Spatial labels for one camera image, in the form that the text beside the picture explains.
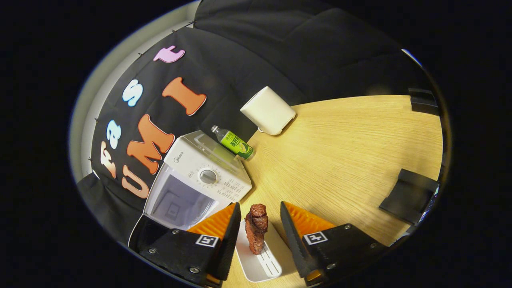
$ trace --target white tray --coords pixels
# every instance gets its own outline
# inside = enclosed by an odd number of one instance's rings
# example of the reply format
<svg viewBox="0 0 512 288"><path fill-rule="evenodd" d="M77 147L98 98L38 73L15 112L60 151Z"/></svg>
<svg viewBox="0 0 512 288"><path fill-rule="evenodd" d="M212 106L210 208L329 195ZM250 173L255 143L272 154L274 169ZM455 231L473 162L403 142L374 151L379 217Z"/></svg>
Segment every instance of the white tray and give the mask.
<svg viewBox="0 0 512 288"><path fill-rule="evenodd" d="M265 233L263 249L259 255L254 255L249 249L249 241L245 234L245 220L242 220L240 229L238 230L235 250L242 270L244 271L245 278L250 282L258 283L281 276L283 269L272 254L270 248L278 249L283 246L286 249L288 248L269 221L268 231Z"/></svg>

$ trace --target piece of meat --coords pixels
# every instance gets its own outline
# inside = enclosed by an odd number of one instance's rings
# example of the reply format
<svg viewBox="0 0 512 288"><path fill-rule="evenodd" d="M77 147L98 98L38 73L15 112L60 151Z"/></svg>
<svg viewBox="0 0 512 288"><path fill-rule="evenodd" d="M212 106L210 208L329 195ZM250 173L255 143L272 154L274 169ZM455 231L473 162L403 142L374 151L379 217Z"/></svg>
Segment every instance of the piece of meat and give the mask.
<svg viewBox="0 0 512 288"><path fill-rule="evenodd" d="M263 204L254 204L251 205L250 212L253 217L262 217L267 215L267 207Z"/></svg>
<svg viewBox="0 0 512 288"><path fill-rule="evenodd" d="M254 204L245 216L245 233L249 241L249 249L258 255L263 248L265 233L268 230L268 216L263 204Z"/></svg>

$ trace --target black cloth backdrop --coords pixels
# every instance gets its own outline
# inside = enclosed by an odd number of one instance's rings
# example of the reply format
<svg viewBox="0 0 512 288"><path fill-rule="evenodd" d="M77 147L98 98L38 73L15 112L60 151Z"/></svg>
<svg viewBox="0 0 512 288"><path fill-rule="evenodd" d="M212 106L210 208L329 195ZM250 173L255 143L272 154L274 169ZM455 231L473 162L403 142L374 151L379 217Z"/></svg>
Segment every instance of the black cloth backdrop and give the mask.
<svg viewBox="0 0 512 288"><path fill-rule="evenodd" d="M407 94L411 87L430 87L423 71L399 44L320 2L203 0L196 21L194 28L179 29L144 52L115 83L98 115L91 159L100 180L90 174L78 187L100 224L124 244L145 199L121 186L122 167L127 165L150 188L156 177L126 153L130 141L142 141L137 125L144 114L176 138L196 130L215 138L210 128L218 125L248 140L257 127L239 109L265 86L290 105ZM174 63L153 61L160 49L171 45L176 46L174 52L185 50L185 55ZM196 94L207 96L192 116L177 101L162 96L176 77L182 77L183 84ZM122 94L132 79L143 85L143 94L129 107ZM106 138L110 120L122 129L116 149ZM115 179L100 163L102 141L116 165Z"/></svg>

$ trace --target bottle label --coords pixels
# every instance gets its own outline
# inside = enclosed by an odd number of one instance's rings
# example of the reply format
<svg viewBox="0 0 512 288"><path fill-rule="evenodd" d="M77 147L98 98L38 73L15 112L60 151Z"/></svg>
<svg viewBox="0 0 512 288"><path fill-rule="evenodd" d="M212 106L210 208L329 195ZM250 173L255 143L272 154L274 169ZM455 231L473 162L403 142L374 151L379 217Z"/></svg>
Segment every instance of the bottle label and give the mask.
<svg viewBox="0 0 512 288"><path fill-rule="evenodd" d="M254 151L251 146L249 146L246 142L244 142L244 140L240 139L231 131L226 133L226 136L222 138L221 143L244 159L249 158L249 156L251 156L252 152Z"/></svg>

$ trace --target plastic bottle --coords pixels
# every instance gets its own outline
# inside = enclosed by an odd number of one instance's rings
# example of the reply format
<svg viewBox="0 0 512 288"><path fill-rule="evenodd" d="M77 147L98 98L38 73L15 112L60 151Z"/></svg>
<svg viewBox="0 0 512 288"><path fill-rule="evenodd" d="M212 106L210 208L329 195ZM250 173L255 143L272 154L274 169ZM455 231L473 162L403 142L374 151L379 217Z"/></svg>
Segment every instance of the plastic bottle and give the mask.
<svg viewBox="0 0 512 288"><path fill-rule="evenodd" d="M233 153L239 155L245 160L251 160L254 157L254 149L233 132L228 129L220 129L217 125L214 125L211 128L211 131L215 133L217 140L222 145L233 151Z"/></svg>

